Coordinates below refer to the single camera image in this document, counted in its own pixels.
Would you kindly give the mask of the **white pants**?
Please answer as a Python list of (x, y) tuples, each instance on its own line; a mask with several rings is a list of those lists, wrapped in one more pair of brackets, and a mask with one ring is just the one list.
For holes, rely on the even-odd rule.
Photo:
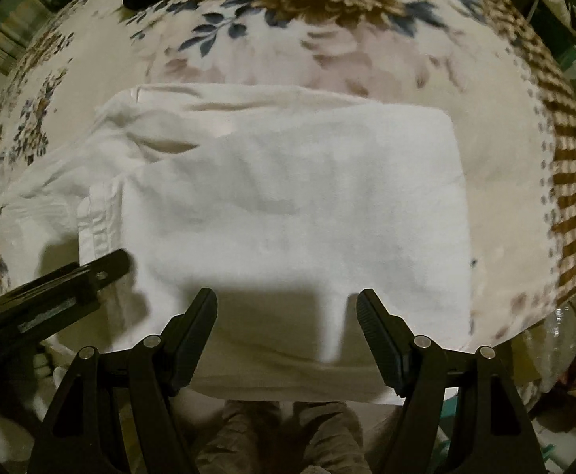
[(365, 289), (440, 346), (468, 341), (465, 179), (436, 108), (300, 87), (124, 91), (0, 190), (12, 285), (115, 249), (131, 273), (57, 342), (131, 347), (211, 288), (193, 377), (208, 396), (394, 403), (357, 324)]

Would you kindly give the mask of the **clear plastic bag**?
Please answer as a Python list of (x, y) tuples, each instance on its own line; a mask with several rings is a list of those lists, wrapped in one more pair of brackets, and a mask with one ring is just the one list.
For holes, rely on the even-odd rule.
[(513, 380), (527, 410), (549, 393), (576, 356), (576, 312), (564, 303), (511, 340)]

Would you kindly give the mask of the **brown checkered blanket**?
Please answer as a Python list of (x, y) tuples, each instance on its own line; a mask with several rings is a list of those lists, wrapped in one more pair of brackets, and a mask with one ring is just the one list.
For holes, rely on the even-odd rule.
[(540, 92), (543, 116), (554, 132), (551, 194), (559, 215), (551, 220), (551, 231), (561, 245), (557, 287), (558, 301), (563, 303), (576, 293), (576, 97), (542, 39), (511, 0), (480, 0), (480, 9), (491, 28), (528, 65)]

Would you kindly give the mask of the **floral fleece blanket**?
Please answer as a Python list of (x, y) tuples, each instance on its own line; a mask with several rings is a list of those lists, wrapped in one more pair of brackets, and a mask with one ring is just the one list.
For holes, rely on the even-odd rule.
[[(45, 15), (0, 92), (6, 190), (139, 83), (296, 85), (437, 107), (461, 148), (472, 228), (471, 332), (500, 342), (562, 296), (554, 184), (565, 85), (508, 0), (74, 0)], [(16, 287), (0, 216), (0, 295)]]

